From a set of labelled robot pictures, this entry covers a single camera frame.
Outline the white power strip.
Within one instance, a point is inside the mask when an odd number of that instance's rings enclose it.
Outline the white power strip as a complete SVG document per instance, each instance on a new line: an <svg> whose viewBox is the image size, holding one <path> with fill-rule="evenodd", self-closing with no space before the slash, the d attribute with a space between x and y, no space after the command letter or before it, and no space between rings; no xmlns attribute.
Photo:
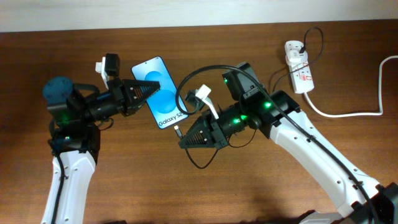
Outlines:
<svg viewBox="0 0 398 224"><path fill-rule="evenodd" d="M303 43L298 40L287 41L284 45L285 56L288 50L300 50L303 47ZM312 74L309 68L308 60L304 63L296 65L288 65L290 71L290 77L292 79L292 85L294 92L297 94L308 93L314 89L314 83Z"/></svg>

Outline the white charger adapter plug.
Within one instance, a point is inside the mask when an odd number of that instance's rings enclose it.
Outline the white charger adapter plug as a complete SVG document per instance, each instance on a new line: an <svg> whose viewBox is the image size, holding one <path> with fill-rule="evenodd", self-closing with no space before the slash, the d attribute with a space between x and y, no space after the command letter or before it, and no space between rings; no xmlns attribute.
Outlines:
<svg viewBox="0 0 398 224"><path fill-rule="evenodd" d="M291 66L304 63L308 60L308 53L300 53L298 50L288 50L286 51L285 60Z"/></svg>

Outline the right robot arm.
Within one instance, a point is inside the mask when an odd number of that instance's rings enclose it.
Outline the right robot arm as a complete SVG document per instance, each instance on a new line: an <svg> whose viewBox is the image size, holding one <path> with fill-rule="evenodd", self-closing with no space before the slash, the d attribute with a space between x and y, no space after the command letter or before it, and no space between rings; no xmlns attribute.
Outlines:
<svg viewBox="0 0 398 224"><path fill-rule="evenodd" d="M201 72L224 69L224 82L234 105L217 112L208 98L210 89L202 85L188 92L190 104L208 110L183 135L179 146L220 150L230 137L245 127L259 130L266 138L284 148L308 171L331 198L337 211L320 213L309 210L298 223L397 223L397 184L382 186L352 164L314 127L299 105L284 91L268 94L251 68L210 65L187 75L177 90Z"/></svg>

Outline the blue Galaxy smartphone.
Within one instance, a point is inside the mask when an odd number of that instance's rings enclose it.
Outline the blue Galaxy smartphone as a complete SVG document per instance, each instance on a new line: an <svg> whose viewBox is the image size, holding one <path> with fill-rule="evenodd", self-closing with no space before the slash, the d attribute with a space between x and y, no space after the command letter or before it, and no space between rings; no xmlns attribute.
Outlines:
<svg viewBox="0 0 398 224"><path fill-rule="evenodd" d="M131 68L136 80L157 81L160 90L152 95L147 104L159 129L165 129L188 118L175 103L177 87L160 56L156 56Z"/></svg>

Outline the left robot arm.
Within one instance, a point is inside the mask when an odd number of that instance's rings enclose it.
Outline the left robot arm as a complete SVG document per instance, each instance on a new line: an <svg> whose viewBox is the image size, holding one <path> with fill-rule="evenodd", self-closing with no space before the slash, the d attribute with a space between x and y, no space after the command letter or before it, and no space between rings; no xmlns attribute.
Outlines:
<svg viewBox="0 0 398 224"><path fill-rule="evenodd" d="M135 114L160 90L157 81L114 78L100 92L90 84L55 77L43 96L52 115L48 144L53 156L52 184L42 223L82 223L90 180L100 151L100 124Z"/></svg>

